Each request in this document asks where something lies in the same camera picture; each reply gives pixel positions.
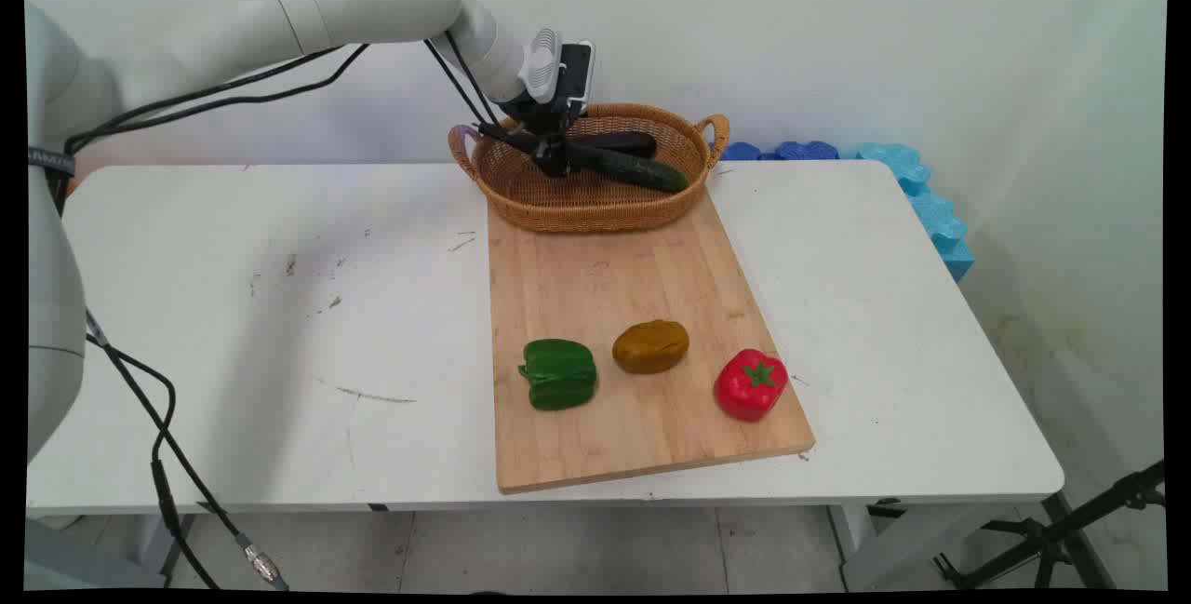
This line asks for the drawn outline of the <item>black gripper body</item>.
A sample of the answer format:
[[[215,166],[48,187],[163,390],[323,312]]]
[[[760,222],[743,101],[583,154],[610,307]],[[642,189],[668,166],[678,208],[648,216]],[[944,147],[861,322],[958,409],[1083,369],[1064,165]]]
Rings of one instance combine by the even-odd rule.
[[[522,94],[501,104],[501,111],[531,136],[548,137],[569,132],[570,125],[584,114],[584,99],[556,96],[550,102],[537,102]]]

